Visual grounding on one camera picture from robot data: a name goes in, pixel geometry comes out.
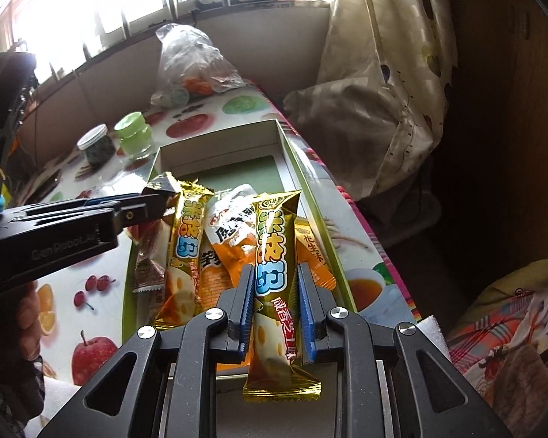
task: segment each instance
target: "cheese snack bar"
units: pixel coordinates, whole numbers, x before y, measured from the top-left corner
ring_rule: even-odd
[[[256,210],[254,356],[248,402],[317,399],[321,383],[301,368],[294,218],[300,191],[262,194]]]
[[[186,324],[201,311],[199,255],[203,236],[203,212],[213,192],[196,182],[177,181],[168,265],[165,274],[165,303],[154,321],[156,329]]]

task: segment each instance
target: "blue gripper pad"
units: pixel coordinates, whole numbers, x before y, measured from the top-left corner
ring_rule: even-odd
[[[317,354],[315,347],[315,324],[313,312],[308,301],[307,288],[301,268],[298,269],[298,302],[300,304],[300,326],[302,329],[302,340],[304,351],[308,359],[314,362]]]
[[[246,299],[244,300],[244,309],[240,321],[240,354],[246,356],[250,347],[250,332],[252,329],[252,317],[254,314],[254,288],[256,283],[256,274],[252,270],[252,275],[246,288]]]

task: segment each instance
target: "snack bar wrapper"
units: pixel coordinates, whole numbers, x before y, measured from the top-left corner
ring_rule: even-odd
[[[229,273],[206,235],[201,242],[199,297],[203,311],[217,306],[221,292],[233,288]]]
[[[317,399],[321,383],[302,370],[294,218],[300,191],[262,194],[256,209],[254,356],[248,402]]]
[[[164,330],[186,324],[201,311],[199,255],[203,237],[203,212],[213,192],[200,184],[177,181],[175,206],[165,274],[165,303],[154,326]]]
[[[296,234],[296,260],[308,263],[314,284],[318,287],[325,287],[333,291],[337,281],[327,268],[327,262],[317,244],[308,220],[304,217],[297,217],[294,220],[294,231]]]
[[[207,237],[235,287],[244,265],[255,261],[255,196],[256,191],[249,184],[242,184],[210,203],[205,216]]]
[[[133,277],[133,291],[135,293],[162,289],[164,285],[164,264],[158,264],[152,260],[158,245],[157,239],[161,228],[162,219],[127,228],[128,236],[138,247],[136,270]]]

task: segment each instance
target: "plastic bag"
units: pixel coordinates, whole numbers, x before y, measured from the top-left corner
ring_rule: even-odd
[[[203,31],[169,23],[156,36],[162,42],[162,53],[152,105],[182,107],[190,100],[246,85]]]

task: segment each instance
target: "screw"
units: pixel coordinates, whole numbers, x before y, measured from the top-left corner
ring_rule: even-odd
[[[205,317],[207,319],[212,320],[212,321],[220,319],[222,316],[223,316],[223,310],[221,310],[219,308],[209,308],[205,312]]]
[[[345,308],[341,306],[337,306],[331,310],[331,316],[333,316],[336,319],[343,319],[349,314],[349,311],[347,311]]]
[[[416,326],[412,323],[400,323],[398,324],[398,331],[405,336],[412,336],[416,332]]]
[[[154,329],[152,326],[142,326],[138,330],[138,337],[140,339],[150,339],[152,336],[154,336],[154,333],[156,332],[156,329]]]

